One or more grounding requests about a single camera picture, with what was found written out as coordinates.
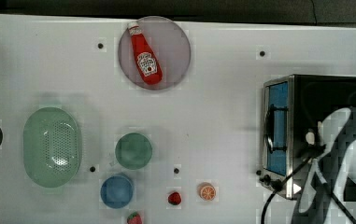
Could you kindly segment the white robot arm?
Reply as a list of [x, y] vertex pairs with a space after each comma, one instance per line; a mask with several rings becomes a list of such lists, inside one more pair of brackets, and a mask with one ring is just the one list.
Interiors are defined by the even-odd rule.
[[323, 147], [309, 173], [291, 224], [356, 224], [344, 201], [347, 183], [356, 185], [356, 108], [338, 109], [318, 123]]

